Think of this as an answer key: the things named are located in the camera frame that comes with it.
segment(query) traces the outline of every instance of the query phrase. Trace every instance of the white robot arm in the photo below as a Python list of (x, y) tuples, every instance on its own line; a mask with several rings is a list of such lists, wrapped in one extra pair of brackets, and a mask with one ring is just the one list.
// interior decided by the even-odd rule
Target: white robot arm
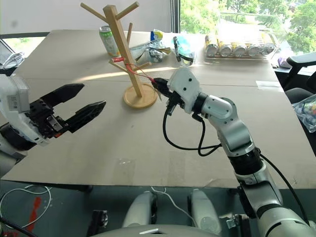
[(180, 104), (186, 113), (194, 113), (195, 117), (201, 114), (216, 128), (218, 139), (240, 183), (241, 203), (249, 217), (257, 218), (262, 237), (316, 237), (316, 232), (305, 221), (282, 206), (281, 194), (247, 127), (238, 118), (233, 101), (203, 93), (188, 68), (176, 71), (169, 81), (155, 81), (153, 86), (169, 97), (169, 115)]
[(0, 75), (0, 112), (8, 123), (0, 126), (0, 177), (39, 144), (66, 131), (77, 131), (97, 117), (106, 102), (85, 106), (68, 120), (54, 115), (53, 107), (75, 97), (83, 84), (68, 84), (29, 103), (29, 87), (21, 77)]

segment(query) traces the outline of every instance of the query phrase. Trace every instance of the wooden mug tree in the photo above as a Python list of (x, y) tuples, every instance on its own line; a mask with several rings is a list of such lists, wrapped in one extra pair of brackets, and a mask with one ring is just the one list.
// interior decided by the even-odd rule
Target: wooden mug tree
[[(123, 27), (120, 22), (120, 19), (122, 17), (124, 17), (137, 7), (139, 7), (138, 2), (134, 2), (132, 5), (130, 5), (120, 13), (117, 12), (117, 9), (114, 5), (106, 5), (103, 8), (105, 16), (103, 16), (102, 14), (95, 11), (94, 9), (92, 9), (84, 3), (81, 3), (80, 6), (109, 24), (114, 40), (117, 43), (119, 52), (121, 56), (124, 58), (124, 65), (128, 65), (129, 69), (132, 69), (134, 72), (148, 65), (151, 65), (150, 62), (140, 65), (138, 67), (134, 65), (134, 59), (130, 53), (128, 46), (133, 24), (129, 23), (127, 38), (125, 38)], [(127, 69), (127, 67), (124, 68), (118, 65), (117, 63), (112, 62), (112, 60), (110, 60), (109, 63), (119, 68), (120, 70), (126, 72), (129, 75), (129, 78), (132, 82), (133, 86), (129, 87), (124, 93), (123, 98), (126, 104), (133, 108), (143, 109), (155, 103), (155, 101), (157, 100), (157, 94), (150, 84), (141, 83), (138, 76), (130, 72)]]

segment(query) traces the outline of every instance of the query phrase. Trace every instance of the round wooden base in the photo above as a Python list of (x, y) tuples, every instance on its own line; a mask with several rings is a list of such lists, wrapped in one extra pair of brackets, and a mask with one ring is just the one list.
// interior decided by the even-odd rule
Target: round wooden base
[(144, 109), (148, 108), (155, 103), (157, 100), (157, 93), (150, 84), (142, 83), (143, 87), (143, 96), (138, 97), (136, 95), (135, 89), (133, 86), (126, 89), (124, 92), (124, 101), (130, 107), (135, 109)]

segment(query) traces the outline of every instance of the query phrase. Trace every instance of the table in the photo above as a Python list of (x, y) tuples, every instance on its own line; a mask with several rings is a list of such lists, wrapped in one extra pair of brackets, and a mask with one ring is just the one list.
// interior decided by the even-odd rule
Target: table
[[(148, 33), (133, 33), (133, 44), (144, 40), (145, 35)], [(83, 82), (86, 87), (77, 97), (56, 107), (56, 114), (64, 119), (88, 103), (106, 100), (107, 105), (99, 117), (76, 133), (52, 139), (47, 147), (31, 149), (3, 179), (80, 185), (236, 187), (233, 168), (222, 149), (201, 158), (197, 152), (177, 150), (164, 140), (161, 126), (166, 99), (145, 110), (124, 104), (128, 77), (107, 64), (103, 45), (97, 39), (97, 31), (53, 31), (16, 71), (31, 87), (30, 101), (66, 83)], [(169, 78), (175, 70), (167, 64), (169, 60), (174, 61), (168, 57), (165, 64), (150, 68), (150, 74)], [(269, 63), (216, 61), (219, 63), (191, 67), (203, 91), (235, 102), (255, 144), (293, 187), (315, 188), (316, 159), (289, 101), (279, 89), (257, 86), (258, 78), (277, 80)], [(168, 119), (167, 132), (179, 145), (197, 146), (201, 127), (177, 108)], [(204, 143), (218, 143), (208, 123)], [(277, 185), (284, 188), (277, 174), (271, 173)]]

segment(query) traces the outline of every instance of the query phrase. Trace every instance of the black cable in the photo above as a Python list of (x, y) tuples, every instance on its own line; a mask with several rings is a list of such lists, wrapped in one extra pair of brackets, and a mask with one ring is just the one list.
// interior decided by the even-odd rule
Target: black cable
[(14, 223), (6, 220), (6, 219), (4, 219), (3, 217), (0, 217), (0, 222), (6, 224), (7, 226), (10, 226), (10, 227), (16, 229), (17, 231), (19, 231), (19, 232), (21, 232), (21, 233), (23, 233), (23, 234), (25, 234), (25, 235), (27, 235), (29, 237), (38, 237), (37, 235), (29, 232), (28, 230), (23, 229), (22, 227), (14, 224)]
[[(164, 115), (163, 115), (163, 121), (162, 121), (162, 132), (163, 132), (163, 136), (164, 138), (166, 139), (166, 141), (172, 145), (173, 147), (175, 148), (178, 148), (180, 150), (185, 150), (185, 151), (198, 151), (199, 148), (186, 148), (186, 147), (180, 147), (176, 144), (174, 144), (173, 142), (170, 141), (170, 139), (168, 138), (168, 135), (167, 135), (167, 132), (166, 132), (166, 122), (167, 122), (167, 116), (168, 116), (168, 112), (169, 112), (169, 107), (167, 107), (166, 111), (164, 112)], [(204, 123), (204, 130), (203, 130), (203, 133), (202, 133), (202, 136), (201, 136), (201, 140), (200, 142), (202, 141), (203, 142), (203, 139), (204, 139), (204, 135), (205, 135), (205, 123)], [(205, 149), (211, 149), (211, 148), (218, 148), (218, 145), (213, 145), (213, 146), (208, 146), (208, 147), (200, 147), (200, 150), (205, 150)]]
[(310, 225), (308, 222), (308, 218), (306, 215), (306, 212), (303, 208), (303, 205), (301, 204), (301, 201), (299, 200), (298, 196), (296, 195), (294, 189), (292, 188), (292, 186), (290, 185), (290, 183), (288, 182), (288, 180), (286, 179), (286, 177), (282, 174), (282, 172), (268, 159), (266, 158), (263, 154), (260, 154), (260, 156), (267, 162), (269, 163), (273, 169), (275, 169), (275, 171), (279, 174), (279, 176), (283, 179), (283, 181), (286, 183), (286, 185), (288, 186), (289, 190), (291, 191), (291, 193), (293, 194), (297, 204), (300, 206), (302, 215), (303, 215), (303, 219), (306, 222), (307, 225)]
[(216, 151), (219, 147), (222, 146), (222, 144), (218, 144), (211, 151), (209, 151), (205, 154), (202, 154), (201, 149), (202, 149), (202, 144), (203, 144), (203, 140), (204, 140), (204, 136), (205, 136), (205, 122), (203, 120), (201, 120), (201, 123), (202, 123), (202, 135), (201, 135), (201, 139), (200, 139), (199, 144), (198, 144), (197, 153), (201, 157), (205, 157), (205, 156), (212, 154), (214, 151)]

